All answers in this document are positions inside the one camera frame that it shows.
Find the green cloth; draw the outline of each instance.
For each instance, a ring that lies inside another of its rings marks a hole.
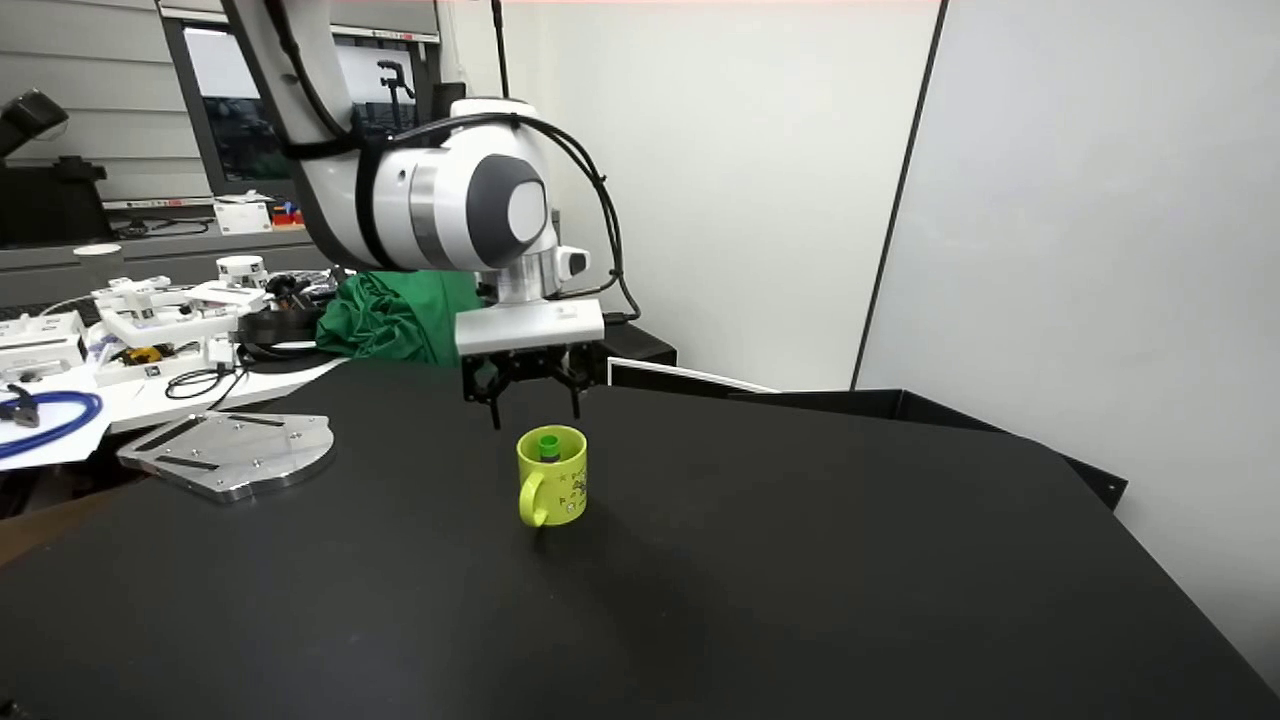
[[[359,273],[327,299],[316,344],[354,358],[457,362],[450,314],[475,302],[464,273]]]

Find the black tabletop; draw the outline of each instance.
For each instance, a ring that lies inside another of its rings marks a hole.
[[[0,573],[35,717],[1280,717],[1047,451],[985,433],[589,392],[592,512],[530,538],[457,374],[341,369],[324,470],[257,506],[136,483]]]

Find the white wall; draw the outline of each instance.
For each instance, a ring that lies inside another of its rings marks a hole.
[[[1280,686],[1274,37],[1271,0],[957,0],[865,389],[1126,477]]]
[[[613,176],[642,326],[678,362],[847,389],[934,0],[512,5],[514,94]],[[490,79],[488,5],[445,38]],[[604,256],[564,166],[567,242]]]

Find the yellow cup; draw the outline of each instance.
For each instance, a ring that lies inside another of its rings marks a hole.
[[[541,423],[514,440],[519,523],[564,526],[589,512],[589,434]]]

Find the cup handle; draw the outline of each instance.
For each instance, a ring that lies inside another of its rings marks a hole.
[[[543,490],[543,470],[528,470],[524,477],[524,487],[519,487],[519,518],[528,523],[528,526],[543,526],[548,523],[548,512],[537,503],[541,501],[541,490]]]

